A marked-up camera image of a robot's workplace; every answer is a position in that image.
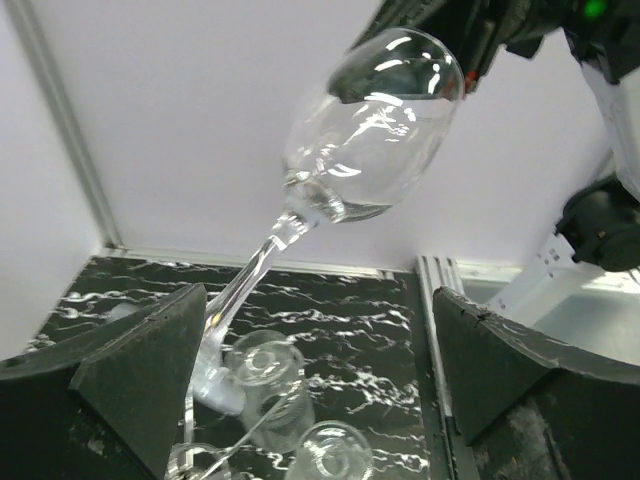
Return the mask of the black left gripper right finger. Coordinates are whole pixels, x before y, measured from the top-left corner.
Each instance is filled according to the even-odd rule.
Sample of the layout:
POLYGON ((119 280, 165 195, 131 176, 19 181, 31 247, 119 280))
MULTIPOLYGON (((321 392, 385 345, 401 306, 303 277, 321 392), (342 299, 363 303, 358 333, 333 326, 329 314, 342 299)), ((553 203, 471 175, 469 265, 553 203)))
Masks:
POLYGON ((481 478, 638 478, 638 366, 447 287, 434 292, 433 314, 455 423, 481 478))

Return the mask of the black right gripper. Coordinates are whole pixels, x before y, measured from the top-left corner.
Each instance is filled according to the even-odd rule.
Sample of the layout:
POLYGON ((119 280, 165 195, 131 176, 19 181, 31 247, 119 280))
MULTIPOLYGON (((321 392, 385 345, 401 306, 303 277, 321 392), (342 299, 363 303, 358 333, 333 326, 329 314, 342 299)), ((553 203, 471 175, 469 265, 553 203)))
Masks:
POLYGON ((327 91, 343 104, 457 100, 501 46, 530 58, 564 15, 562 1, 384 1, 327 91))

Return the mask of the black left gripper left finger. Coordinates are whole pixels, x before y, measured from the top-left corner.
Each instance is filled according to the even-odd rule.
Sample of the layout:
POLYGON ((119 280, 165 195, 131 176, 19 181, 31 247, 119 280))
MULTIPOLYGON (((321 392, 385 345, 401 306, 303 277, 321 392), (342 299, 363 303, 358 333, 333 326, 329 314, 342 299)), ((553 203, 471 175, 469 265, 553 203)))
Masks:
POLYGON ((161 479, 205 322, 187 285, 1 363, 4 479, 161 479))

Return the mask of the clear wine glass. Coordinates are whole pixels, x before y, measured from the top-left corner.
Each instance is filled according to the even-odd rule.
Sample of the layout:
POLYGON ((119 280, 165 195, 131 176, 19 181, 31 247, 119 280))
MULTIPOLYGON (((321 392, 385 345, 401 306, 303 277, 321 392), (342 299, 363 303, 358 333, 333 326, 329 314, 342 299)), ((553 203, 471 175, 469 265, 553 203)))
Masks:
POLYGON ((309 92, 283 151, 284 206, 264 244, 206 306, 194 398, 223 414, 245 404, 222 362, 231 321, 294 242, 324 224, 383 214, 416 186, 465 95, 454 54, 395 27, 349 51, 309 92))

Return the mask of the patterned glass goblet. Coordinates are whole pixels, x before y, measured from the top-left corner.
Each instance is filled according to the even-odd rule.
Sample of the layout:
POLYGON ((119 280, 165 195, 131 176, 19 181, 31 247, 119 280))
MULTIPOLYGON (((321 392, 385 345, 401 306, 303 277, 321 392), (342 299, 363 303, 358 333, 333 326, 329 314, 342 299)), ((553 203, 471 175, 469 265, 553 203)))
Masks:
POLYGON ((240 421, 251 441, 274 453, 293 451, 315 423, 300 350, 280 332, 258 330, 234 343, 225 365, 245 394, 240 421))

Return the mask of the frosted short goblet front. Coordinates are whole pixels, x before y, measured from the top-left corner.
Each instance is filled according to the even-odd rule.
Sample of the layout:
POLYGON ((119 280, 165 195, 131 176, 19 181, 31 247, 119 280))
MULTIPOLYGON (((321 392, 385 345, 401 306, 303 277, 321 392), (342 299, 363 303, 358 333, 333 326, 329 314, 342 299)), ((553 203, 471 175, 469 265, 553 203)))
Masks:
POLYGON ((371 479, 373 464, 372 449, 359 430, 341 421, 322 421, 301 437, 285 478, 371 479))

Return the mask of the clear patterned short goblet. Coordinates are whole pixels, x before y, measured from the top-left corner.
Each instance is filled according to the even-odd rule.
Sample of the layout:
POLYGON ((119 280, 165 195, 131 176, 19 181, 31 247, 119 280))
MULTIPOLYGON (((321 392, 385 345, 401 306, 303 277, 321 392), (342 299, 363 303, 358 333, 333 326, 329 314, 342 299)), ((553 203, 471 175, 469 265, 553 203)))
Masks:
POLYGON ((165 479, 231 480, 233 474, 224 453, 212 445, 181 443, 171 448, 165 479))

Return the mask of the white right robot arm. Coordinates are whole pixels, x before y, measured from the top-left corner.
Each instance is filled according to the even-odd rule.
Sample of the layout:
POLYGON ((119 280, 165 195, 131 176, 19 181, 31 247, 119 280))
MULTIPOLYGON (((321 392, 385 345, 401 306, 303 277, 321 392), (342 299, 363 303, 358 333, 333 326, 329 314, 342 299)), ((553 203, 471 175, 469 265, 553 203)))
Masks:
POLYGON ((381 1, 355 38, 429 34, 458 61, 467 105, 433 184, 532 248, 488 307, 532 326, 583 286, 639 264, 639 5, 381 1))

